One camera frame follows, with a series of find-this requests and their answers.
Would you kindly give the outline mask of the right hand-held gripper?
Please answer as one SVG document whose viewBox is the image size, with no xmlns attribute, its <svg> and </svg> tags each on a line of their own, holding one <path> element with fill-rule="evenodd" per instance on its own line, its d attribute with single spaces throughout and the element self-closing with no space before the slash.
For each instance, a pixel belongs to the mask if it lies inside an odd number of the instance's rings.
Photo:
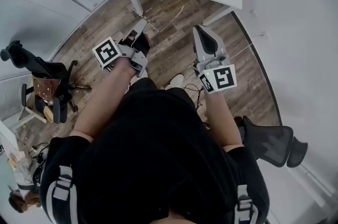
<svg viewBox="0 0 338 224">
<path fill-rule="evenodd" d="M 236 70 L 226 54 L 222 38 L 203 25 L 193 27 L 194 50 L 197 58 L 205 54 L 213 57 L 196 64 L 198 78 L 207 94 L 222 92 L 236 87 Z"/>
</svg>

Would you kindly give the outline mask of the person's left hand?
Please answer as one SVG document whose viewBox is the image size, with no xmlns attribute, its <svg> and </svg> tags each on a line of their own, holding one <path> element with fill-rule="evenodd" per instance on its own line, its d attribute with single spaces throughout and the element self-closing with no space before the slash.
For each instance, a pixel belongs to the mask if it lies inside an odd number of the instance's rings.
<svg viewBox="0 0 338 224">
<path fill-rule="evenodd" d="M 123 45 L 126 45 L 136 51 L 141 51 L 145 56 L 147 56 L 149 50 L 150 50 L 150 44 L 148 42 L 147 36 L 142 33 L 137 39 L 135 38 L 128 38 L 126 37 L 122 41 Z"/>
</svg>

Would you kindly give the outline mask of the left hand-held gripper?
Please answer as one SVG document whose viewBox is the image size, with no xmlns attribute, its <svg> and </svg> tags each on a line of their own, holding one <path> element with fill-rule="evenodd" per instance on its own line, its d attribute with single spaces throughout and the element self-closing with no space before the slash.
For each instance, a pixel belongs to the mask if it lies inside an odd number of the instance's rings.
<svg viewBox="0 0 338 224">
<path fill-rule="evenodd" d="M 146 25 L 147 21 L 143 18 L 140 19 L 127 37 L 137 39 L 143 33 Z M 111 37 L 94 47 L 92 52 L 102 70 L 112 68 L 120 57 L 128 58 L 130 66 L 137 71 L 139 78 L 142 77 L 148 64 L 148 59 L 142 51 L 137 51 L 127 45 L 116 44 Z"/>
</svg>

